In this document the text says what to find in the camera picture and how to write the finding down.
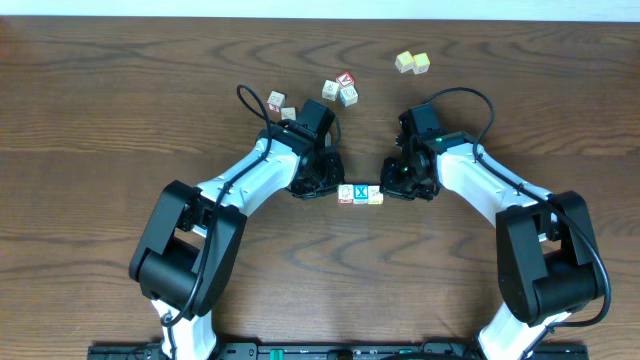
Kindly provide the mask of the red dinosaur picture block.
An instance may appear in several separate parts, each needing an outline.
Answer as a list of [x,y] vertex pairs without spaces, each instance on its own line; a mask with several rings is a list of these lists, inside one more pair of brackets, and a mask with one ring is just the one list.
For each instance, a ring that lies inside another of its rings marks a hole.
[[337,194],[338,194],[339,204],[354,203],[354,185],[353,184],[340,184],[338,186]]

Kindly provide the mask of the yellow picture block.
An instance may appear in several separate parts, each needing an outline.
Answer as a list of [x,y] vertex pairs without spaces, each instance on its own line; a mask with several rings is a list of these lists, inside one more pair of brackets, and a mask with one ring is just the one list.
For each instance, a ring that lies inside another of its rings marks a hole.
[[384,202],[384,195],[380,191],[379,185],[368,186],[368,203],[370,205],[379,205]]

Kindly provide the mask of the blue letter X block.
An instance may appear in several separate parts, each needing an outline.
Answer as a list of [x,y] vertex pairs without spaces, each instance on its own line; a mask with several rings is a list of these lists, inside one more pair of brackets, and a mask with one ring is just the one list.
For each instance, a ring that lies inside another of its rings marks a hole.
[[353,185],[353,203],[368,204],[369,203],[369,186],[363,184]]

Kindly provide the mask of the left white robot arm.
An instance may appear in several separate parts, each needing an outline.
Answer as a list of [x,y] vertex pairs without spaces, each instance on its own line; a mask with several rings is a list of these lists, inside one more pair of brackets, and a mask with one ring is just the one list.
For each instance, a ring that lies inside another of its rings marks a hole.
[[253,150],[223,174],[161,192],[129,265],[163,326],[166,359],[207,359],[217,347],[212,309],[230,280],[248,217],[281,189],[298,199],[336,192],[344,180],[336,116],[307,100],[294,120],[268,123]]

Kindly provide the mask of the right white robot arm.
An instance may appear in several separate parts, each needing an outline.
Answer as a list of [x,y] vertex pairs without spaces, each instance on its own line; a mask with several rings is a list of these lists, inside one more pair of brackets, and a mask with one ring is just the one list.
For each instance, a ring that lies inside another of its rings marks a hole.
[[571,314],[596,299],[610,303],[611,283],[579,194],[528,184],[468,133],[447,132],[430,104],[402,113],[399,124],[401,155],[384,161],[381,192],[430,201],[446,189],[495,228],[503,303],[476,337],[479,357],[530,358]]

